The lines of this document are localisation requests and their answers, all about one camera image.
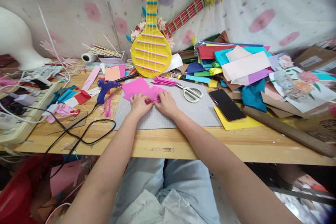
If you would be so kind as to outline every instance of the printed flower card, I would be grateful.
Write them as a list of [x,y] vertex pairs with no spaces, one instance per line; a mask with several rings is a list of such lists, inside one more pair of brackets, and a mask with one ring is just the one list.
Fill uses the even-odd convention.
[[269,74],[275,89],[302,113],[336,99],[336,93],[318,82],[312,72],[298,67]]

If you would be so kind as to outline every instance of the white fabric backdrop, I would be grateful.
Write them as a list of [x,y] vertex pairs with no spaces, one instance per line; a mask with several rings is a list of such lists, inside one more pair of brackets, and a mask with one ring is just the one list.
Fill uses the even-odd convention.
[[[159,16],[171,21],[193,0],[159,0]],[[103,31],[116,46],[112,21],[105,0],[38,0],[53,38],[65,56],[80,57],[86,51],[81,43],[110,47]],[[130,35],[141,21],[146,0],[110,0],[122,50],[128,55]],[[47,40],[33,0],[0,0],[0,6],[16,13],[30,27],[34,47]],[[211,10],[204,9],[174,34],[173,51],[226,30],[231,42],[271,46],[271,52],[302,48],[336,35],[336,0],[224,0]]]

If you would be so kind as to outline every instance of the blue glue gun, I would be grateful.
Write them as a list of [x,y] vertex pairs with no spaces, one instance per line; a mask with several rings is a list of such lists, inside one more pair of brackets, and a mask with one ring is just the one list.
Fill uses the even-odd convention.
[[106,93],[111,89],[111,88],[117,88],[120,86],[119,82],[114,82],[114,81],[105,81],[105,80],[99,80],[98,81],[98,87],[101,87],[100,93],[97,98],[97,103],[98,104],[104,104],[104,98]]

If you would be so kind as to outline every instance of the red guitar neck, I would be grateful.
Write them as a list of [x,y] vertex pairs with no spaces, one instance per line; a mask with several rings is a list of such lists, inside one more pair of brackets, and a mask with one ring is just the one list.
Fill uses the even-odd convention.
[[205,7],[203,0],[195,0],[169,24],[166,24],[166,34],[171,37],[183,24],[189,21]]

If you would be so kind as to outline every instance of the wooden desk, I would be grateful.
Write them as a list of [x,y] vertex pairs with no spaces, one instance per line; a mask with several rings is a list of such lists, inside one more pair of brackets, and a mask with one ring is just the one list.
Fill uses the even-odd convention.
[[[82,87],[88,74],[81,73],[72,77],[71,85]],[[121,99],[121,88],[115,90],[115,99],[112,100],[111,114],[115,113],[118,102]],[[78,105],[81,111],[91,111],[96,103],[97,96],[91,98],[86,104]],[[100,119],[102,110],[99,107],[87,118],[86,125],[71,130],[73,134],[83,133],[86,126],[95,120]],[[84,140],[92,142],[102,136],[111,128],[109,123],[96,123],[87,132]],[[39,123],[30,134],[24,144],[15,146],[15,150],[21,152],[44,153],[61,133],[47,135],[57,128],[56,123]],[[304,147],[303,145],[279,134],[267,126],[246,128],[240,130],[226,131],[221,127],[205,128],[226,146],[228,146],[244,162],[262,163],[291,163],[306,165],[326,165],[336,166],[336,160],[321,156],[320,154]],[[109,136],[96,143],[92,148],[80,143],[76,154],[101,155],[107,144],[114,136],[112,132]],[[51,153],[67,154],[64,150],[67,145],[74,141],[73,137],[67,134],[51,149]],[[135,132],[135,142],[132,151],[134,157],[147,158],[169,158],[169,159],[197,159],[190,144],[177,128],[174,129],[150,129]]]

